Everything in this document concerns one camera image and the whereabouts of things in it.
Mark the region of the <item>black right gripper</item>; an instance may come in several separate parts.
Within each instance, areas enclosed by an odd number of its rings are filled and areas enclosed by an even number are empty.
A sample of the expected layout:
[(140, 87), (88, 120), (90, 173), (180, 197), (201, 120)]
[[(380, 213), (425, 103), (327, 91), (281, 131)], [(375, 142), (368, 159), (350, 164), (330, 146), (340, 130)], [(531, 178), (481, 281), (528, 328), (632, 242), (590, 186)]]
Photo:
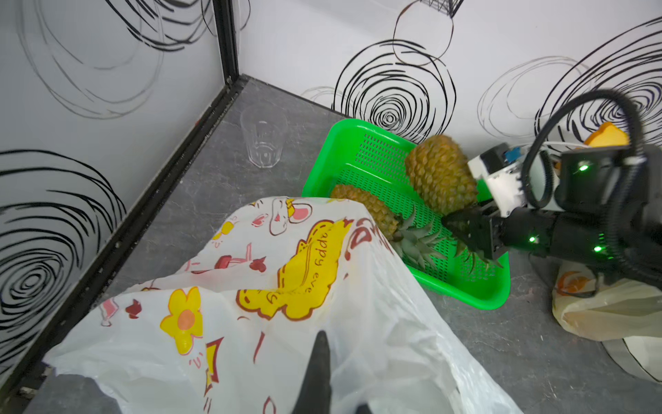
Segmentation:
[(472, 252), (499, 259), (514, 248), (537, 256), (560, 256), (554, 235), (562, 213), (519, 207), (502, 218), (496, 206), (472, 206), (446, 215), (443, 226)]

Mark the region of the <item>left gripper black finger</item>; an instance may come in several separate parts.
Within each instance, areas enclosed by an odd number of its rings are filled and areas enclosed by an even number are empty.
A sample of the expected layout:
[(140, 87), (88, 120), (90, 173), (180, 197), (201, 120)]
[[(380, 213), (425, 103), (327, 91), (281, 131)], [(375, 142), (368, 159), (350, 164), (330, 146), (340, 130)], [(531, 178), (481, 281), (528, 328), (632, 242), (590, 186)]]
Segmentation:
[(325, 331), (319, 331), (315, 337), (309, 364), (292, 413), (329, 414), (332, 398), (330, 378), (329, 339)]

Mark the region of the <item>green pineapple front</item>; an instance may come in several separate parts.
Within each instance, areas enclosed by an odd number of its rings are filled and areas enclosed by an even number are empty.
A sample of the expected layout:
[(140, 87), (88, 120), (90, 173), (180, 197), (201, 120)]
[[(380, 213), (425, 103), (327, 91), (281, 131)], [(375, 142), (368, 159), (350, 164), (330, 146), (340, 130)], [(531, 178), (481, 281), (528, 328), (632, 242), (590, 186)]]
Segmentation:
[(331, 198), (348, 199), (364, 205), (401, 259), (415, 262), (421, 269), (424, 269), (427, 265), (434, 267), (434, 259), (446, 260), (448, 258), (435, 248), (443, 237), (440, 230), (436, 233), (433, 232), (433, 221), (429, 221), (423, 227), (415, 226), (417, 207), (414, 206), (411, 214), (404, 217), (394, 213), (372, 193), (350, 185), (336, 186), (331, 193)]

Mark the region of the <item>green pineapple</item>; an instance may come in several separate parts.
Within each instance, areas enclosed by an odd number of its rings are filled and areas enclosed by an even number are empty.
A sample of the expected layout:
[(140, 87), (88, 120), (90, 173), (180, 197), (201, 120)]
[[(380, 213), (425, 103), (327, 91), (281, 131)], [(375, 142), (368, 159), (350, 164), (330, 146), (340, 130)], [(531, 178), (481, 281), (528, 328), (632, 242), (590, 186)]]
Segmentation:
[[(440, 216), (478, 204), (478, 184), (472, 176), (468, 159), (449, 136), (433, 136), (413, 149), (405, 159), (405, 172), (421, 200)], [(432, 231), (433, 222), (415, 227), (416, 219), (417, 212), (413, 210), (400, 222), (396, 250), (420, 269), (434, 267), (435, 259), (446, 259), (435, 249), (446, 238), (441, 231)]]
[(429, 221), (423, 227), (415, 226), (417, 207), (414, 206), (411, 214), (404, 217), (394, 213), (372, 193), (350, 185), (336, 186), (331, 193), (331, 198), (348, 199), (364, 205), (401, 259), (415, 262), (421, 269), (424, 269), (427, 265), (434, 267), (434, 259), (446, 260), (448, 258), (435, 248), (443, 237), (440, 230), (436, 233), (433, 232), (433, 221)]

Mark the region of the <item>white bunny print plastic bag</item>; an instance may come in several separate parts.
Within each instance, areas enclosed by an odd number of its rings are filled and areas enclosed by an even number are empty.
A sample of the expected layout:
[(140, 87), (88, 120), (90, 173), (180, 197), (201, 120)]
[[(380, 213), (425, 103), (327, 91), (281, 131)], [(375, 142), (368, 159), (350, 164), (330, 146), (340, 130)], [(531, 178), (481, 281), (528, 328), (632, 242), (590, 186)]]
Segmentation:
[(518, 412), (346, 200), (240, 208), (179, 271), (103, 301), (44, 360), (124, 413), (292, 413), (319, 331), (333, 413)]

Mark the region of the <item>yellowish fruit print plastic bag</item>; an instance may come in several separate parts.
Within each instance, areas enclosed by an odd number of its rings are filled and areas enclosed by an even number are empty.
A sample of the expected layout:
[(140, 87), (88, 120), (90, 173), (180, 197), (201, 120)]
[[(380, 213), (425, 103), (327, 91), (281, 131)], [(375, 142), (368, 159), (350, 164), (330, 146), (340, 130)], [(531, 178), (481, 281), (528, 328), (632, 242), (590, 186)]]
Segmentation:
[(604, 342), (661, 337), (661, 291), (631, 279), (603, 283), (585, 265), (562, 262), (553, 285), (552, 312), (576, 336)]

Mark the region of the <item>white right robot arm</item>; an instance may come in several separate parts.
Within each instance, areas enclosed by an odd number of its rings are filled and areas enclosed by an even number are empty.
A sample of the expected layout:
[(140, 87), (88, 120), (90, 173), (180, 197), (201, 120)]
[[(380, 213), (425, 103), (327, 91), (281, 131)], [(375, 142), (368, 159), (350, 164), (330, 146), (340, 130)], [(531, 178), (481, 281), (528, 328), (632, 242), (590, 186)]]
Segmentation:
[[(544, 150), (562, 119), (594, 101), (613, 103), (626, 122), (624, 146), (567, 150), (554, 167)], [(586, 265), (608, 284), (661, 284), (661, 150), (646, 143), (641, 115), (625, 94), (584, 93), (562, 105), (524, 156), (500, 145), (473, 159), (491, 199), (457, 210), (443, 225), (486, 260), (509, 249)]]

